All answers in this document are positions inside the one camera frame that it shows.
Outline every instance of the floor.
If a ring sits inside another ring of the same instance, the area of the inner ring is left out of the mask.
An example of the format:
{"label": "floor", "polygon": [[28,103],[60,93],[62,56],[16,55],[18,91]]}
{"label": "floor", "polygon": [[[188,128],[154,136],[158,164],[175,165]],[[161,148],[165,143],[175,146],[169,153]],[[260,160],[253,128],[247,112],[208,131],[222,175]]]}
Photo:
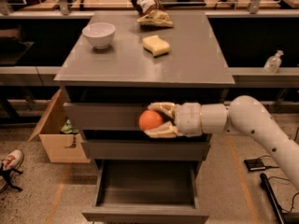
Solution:
{"label": "floor", "polygon": [[[299,126],[299,114],[273,114],[281,129],[292,139]],[[14,149],[25,155],[22,175],[0,193],[0,223],[87,224],[81,210],[93,205],[96,172],[92,164],[51,163],[38,137],[27,140],[35,125],[3,126],[0,129],[0,159]],[[249,137],[213,135],[211,149],[196,178],[200,208],[209,213],[206,224],[278,223],[261,188],[261,172],[249,173],[245,159],[266,155]],[[265,165],[276,166],[271,158]],[[285,177],[280,169],[269,169],[268,177]],[[290,210],[297,192],[288,181],[272,178],[270,183],[282,208]],[[299,212],[295,200],[293,212]]]}

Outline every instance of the cabinet top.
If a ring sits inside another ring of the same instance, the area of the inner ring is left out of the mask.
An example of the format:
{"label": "cabinet top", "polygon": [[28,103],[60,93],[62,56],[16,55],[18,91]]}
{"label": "cabinet top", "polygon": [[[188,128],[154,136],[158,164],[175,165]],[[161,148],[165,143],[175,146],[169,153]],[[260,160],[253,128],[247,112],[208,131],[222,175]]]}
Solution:
{"label": "cabinet top", "polygon": [[[110,22],[116,34],[96,50],[83,35],[54,80],[97,86],[219,87],[234,85],[220,46],[203,11],[167,11],[173,28],[141,27],[135,11],[97,11],[90,20]],[[158,35],[170,44],[154,58],[142,38]]]}

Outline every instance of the yellow sponge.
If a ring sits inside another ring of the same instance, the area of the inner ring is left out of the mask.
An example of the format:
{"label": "yellow sponge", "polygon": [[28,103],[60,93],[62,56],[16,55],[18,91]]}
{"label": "yellow sponge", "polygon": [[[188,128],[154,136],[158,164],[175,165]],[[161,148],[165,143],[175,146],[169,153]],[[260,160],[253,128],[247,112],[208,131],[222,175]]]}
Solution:
{"label": "yellow sponge", "polygon": [[148,36],[142,39],[143,47],[149,50],[153,56],[160,56],[170,51],[168,42],[158,35]]}

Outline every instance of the cardboard box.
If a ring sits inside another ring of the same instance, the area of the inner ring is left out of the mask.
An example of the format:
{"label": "cardboard box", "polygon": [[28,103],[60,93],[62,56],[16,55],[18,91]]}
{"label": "cardboard box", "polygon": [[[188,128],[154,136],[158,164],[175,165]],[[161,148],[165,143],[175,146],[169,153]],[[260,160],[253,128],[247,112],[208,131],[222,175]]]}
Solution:
{"label": "cardboard box", "polygon": [[90,162],[83,151],[80,134],[76,136],[60,134],[67,120],[63,105],[64,97],[62,91],[58,90],[50,100],[28,142],[38,135],[51,162]]}

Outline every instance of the orange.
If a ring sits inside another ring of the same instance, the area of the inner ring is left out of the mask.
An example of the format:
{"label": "orange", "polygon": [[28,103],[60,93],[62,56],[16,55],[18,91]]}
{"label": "orange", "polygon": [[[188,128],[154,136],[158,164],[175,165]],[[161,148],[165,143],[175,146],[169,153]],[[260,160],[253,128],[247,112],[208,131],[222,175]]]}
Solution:
{"label": "orange", "polygon": [[163,117],[153,110],[146,110],[139,117],[139,128],[142,131],[157,128],[163,123]]}

